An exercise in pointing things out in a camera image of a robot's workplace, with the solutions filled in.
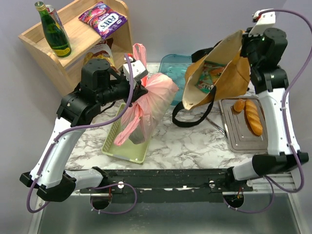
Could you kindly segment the pink plastic grocery bag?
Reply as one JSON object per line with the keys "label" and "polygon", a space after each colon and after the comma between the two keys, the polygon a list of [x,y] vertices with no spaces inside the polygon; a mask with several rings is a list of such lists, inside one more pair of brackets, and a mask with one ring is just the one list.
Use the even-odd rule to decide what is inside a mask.
{"label": "pink plastic grocery bag", "polygon": [[178,86],[163,73],[144,76],[141,82],[148,93],[128,107],[121,117],[122,131],[114,140],[117,146],[126,140],[133,144],[149,140],[178,91]]}

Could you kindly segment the orange tote bag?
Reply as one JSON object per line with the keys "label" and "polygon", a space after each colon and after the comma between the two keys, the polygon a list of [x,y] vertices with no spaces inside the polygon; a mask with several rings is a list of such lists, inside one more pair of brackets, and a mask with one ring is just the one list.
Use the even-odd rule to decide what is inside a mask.
{"label": "orange tote bag", "polygon": [[[173,124],[182,128],[196,126],[205,120],[215,101],[234,98],[247,92],[250,82],[250,66],[248,59],[240,55],[243,33],[244,31],[238,30],[219,41],[214,47],[202,49],[192,54],[196,59],[192,60],[192,64],[186,70],[182,101],[176,105],[172,112]],[[212,83],[209,93],[197,88],[205,62],[225,66],[220,72],[220,76]],[[191,110],[204,104],[208,104],[208,107],[199,120],[184,122],[176,119],[179,111]]]}

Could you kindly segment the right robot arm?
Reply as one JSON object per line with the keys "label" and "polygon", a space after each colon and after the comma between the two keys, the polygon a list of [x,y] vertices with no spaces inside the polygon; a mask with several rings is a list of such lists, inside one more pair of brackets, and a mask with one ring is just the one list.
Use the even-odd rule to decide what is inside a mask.
{"label": "right robot arm", "polygon": [[287,47],[286,33],[277,28],[267,28],[253,33],[250,27],[243,33],[241,56],[248,59],[251,82],[261,103],[268,135],[267,153],[254,155],[251,161],[232,167],[232,175],[225,177],[224,185],[235,191],[242,180],[268,174],[288,172],[309,161],[308,153],[302,152],[293,132],[289,117],[289,86],[286,72],[278,65]]}

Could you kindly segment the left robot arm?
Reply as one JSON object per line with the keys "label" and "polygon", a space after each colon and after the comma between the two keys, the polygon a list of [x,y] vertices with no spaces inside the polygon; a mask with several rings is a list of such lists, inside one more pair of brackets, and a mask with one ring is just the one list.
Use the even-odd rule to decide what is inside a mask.
{"label": "left robot arm", "polygon": [[130,59],[116,73],[104,59],[89,60],[81,69],[81,81],[64,96],[57,110],[53,133],[34,169],[21,174],[20,181],[35,188],[47,202],[63,202],[73,191],[93,188],[102,193],[108,187],[107,174],[98,167],[68,171],[65,165],[77,141],[108,103],[133,103],[147,94],[141,83],[148,71],[140,60]]}

